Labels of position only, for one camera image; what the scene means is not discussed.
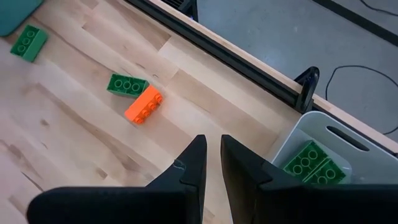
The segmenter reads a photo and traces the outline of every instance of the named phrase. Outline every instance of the white container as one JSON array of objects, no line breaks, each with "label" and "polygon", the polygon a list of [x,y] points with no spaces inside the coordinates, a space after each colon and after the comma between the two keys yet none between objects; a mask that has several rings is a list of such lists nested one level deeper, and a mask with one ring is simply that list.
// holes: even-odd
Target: white container
[{"label": "white container", "polygon": [[398,158],[319,111],[304,114],[281,134],[266,156],[283,168],[308,140],[314,140],[347,175],[342,184],[398,184]]}]

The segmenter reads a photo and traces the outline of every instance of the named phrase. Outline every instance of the lego brick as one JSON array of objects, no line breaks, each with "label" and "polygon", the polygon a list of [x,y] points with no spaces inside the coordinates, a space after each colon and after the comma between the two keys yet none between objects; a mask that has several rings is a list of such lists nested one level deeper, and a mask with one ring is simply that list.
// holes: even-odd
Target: lego brick
[{"label": "lego brick", "polygon": [[112,74],[107,90],[116,95],[137,98],[149,86],[148,81],[140,78]]},{"label": "lego brick", "polygon": [[327,162],[328,155],[313,141],[306,143],[305,147],[285,167],[284,171],[304,180],[312,175],[321,165]]},{"label": "lego brick", "polygon": [[33,62],[46,40],[47,34],[42,29],[26,25],[10,53],[18,55],[28,62]]},{"label": "lego brick", "polygon": [[304,182],[309,184],[338,184],[345,176],[345,173],[330,159],[314,174],[307,177]]},{"label": "lego brick", "polygon": [[126,118],[136,124],[142,124],[145,119],[161,104],[162,95],[149,85],[148,88],[124,112]]}]

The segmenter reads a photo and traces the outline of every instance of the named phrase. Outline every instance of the orange duplo block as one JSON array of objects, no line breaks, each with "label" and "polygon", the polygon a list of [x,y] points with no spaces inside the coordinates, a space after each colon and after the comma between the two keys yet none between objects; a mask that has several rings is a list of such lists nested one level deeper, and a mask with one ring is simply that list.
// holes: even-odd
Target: orange duplo block
[{"label": "orange duplo block", "polygon": [[160,105],[163,97],[155,89],[149,85],[146,90],[135,100],[135,102],[124,112],[128,120],[142,124],[145,119]]}]

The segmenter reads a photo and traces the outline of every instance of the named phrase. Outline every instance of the green duplo block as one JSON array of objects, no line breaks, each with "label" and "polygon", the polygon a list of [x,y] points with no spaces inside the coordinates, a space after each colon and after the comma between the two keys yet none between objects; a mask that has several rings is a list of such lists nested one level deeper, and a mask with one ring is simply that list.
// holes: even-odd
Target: green duplo block
[{"label": "green duplo block", "polygon": [[26,25],[10,53],[33,62],[47,40],[47,34],[37,27]]},{"label": "green duplo block", "polygon": [[284,171],[305,180],[321,165],[326,163],[328,155],[322,151],[313,141],[308,142],[304,149],[297,154],[285,167]]},{"label": "green duplo block", "polygon": [[345,176],[345,173],[332,160],[329,160],[304,182],[309,184],[338,184]]},{"label": "green duplo block", "polygon": [[149,82],[140,78],[112,74],[107,90],[111,93],[137,98],[149,86]]}]

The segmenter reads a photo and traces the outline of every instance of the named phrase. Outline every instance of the wooden table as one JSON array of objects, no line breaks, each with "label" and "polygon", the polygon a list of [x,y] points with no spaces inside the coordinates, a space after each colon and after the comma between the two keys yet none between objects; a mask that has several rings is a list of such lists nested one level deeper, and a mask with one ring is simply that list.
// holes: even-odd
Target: wooden table
[{"label": "wooden table", "polygon": [[[166,4],[152,0],[278,80],[298,84]],[[30,200],[65,185],[144,186],[205,134],[205,223],[229,223],[220,138],[261,156],[300,114],[122,0],[47,0],[26,22],[49,39],[34,63],[0,39],[0,223],[25,223]],[[133,102],[106,91],[112,72],[149,80],[162,106],[140,126]],[[398,144],[318,96],[314,100],[383,146]]]}]

